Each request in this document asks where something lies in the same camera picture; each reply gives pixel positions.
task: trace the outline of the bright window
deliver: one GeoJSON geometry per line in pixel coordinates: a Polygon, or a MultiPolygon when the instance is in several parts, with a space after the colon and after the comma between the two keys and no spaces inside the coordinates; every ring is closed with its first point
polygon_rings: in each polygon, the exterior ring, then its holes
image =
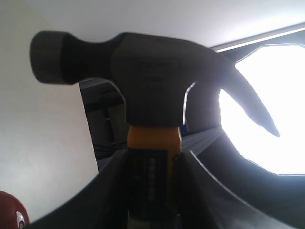
{"type": "Polygon", "coordinates": [[[245,158],[276,174],[305,174],[305,48],[266,46],[236,64],[271,114],[281,137],[255,124],[224,91],[221,123],[245,158]]]}

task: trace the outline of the ceiling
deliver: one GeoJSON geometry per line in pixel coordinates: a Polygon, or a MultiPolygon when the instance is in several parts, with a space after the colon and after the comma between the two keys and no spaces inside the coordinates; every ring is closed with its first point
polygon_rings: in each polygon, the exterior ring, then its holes
{"type": "Polygon", "coordinates": [[[55,30],[101,42],[123,31],[207,47],[305,22],[304,0],[24,0],[55,30]]]}

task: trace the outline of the white wall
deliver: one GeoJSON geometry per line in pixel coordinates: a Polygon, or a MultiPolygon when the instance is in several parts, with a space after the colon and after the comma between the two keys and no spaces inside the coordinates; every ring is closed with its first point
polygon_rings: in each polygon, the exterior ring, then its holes
{"type": "Polygon", "coordinates": [[[74,196],[97,174],[80,91],[38,83],[32,36],[52,29],[19,0],[0,0],[0,190],[30,220],[74,196]]]}

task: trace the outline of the hammer head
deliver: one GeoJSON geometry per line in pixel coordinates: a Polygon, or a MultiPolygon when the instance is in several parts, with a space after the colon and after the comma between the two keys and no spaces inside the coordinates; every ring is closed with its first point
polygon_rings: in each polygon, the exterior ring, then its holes
{"type": "Polygon", "coordinates": [[[125,100],[131,125],[181,126],[187,93],[200,82],[227,91],[253,121],[279,136],[234,63],[190,41],[122,33],[107,42],[89,43],[66,32],[42,31],[32,39],[30,61],[43,83],[73,84],[93,77],[112,82],[125,100]]]}

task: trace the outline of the red ball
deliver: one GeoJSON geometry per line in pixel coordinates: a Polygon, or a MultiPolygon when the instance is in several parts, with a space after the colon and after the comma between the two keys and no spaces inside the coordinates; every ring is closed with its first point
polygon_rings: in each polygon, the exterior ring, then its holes
{"type": "Polygon", "coordinates": [[[29,225],[29,215],[13,195],[0,191],[0,228],[19,229],[29,225]]]}

